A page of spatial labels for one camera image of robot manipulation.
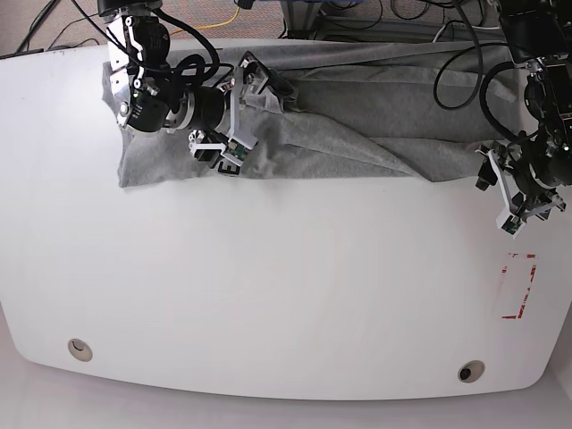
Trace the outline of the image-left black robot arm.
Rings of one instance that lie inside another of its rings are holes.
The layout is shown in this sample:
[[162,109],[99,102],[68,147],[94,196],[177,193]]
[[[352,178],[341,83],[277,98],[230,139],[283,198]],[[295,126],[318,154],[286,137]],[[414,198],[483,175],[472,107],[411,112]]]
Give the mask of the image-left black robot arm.
[[[270,94],[279,105],[297,92],[276,71],[246,52],[222,63],[215,47],[190,25],[165,14],[159,1],[100,1],[121,129],[150,137],[188,132],[190,154],[220,172],[238,174],[257,138],[240,124],[248,96]],[[168,24],[193,36],[208,56],[192,54],[171,66]]]

